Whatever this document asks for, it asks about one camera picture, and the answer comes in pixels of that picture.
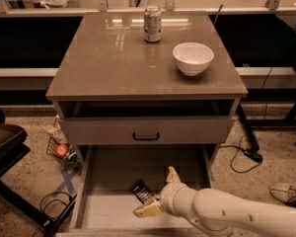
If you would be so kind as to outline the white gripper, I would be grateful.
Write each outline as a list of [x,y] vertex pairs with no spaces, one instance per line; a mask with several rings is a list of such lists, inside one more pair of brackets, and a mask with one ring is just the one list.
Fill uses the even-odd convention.
[[175,217],[187,218],[192,208],[196,190],[180,182],[179,174],[173,166],[169,167],[167,184],[161,190],[160,201],[155,198],[147,200],[133,210],[139,218],[161,215],[164,211]]

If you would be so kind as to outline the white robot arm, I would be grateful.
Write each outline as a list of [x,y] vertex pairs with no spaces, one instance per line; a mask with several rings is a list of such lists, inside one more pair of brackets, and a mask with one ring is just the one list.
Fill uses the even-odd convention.
[[263,237],[296,237],[296,208],[235,197],[215,189],[199,191],[183,183],[174,167],[155,197],[143,182],[132,192],[141,201],[133,210],[139,218],[170,214],[181,217],[209,237],[230,237],[235,228]]

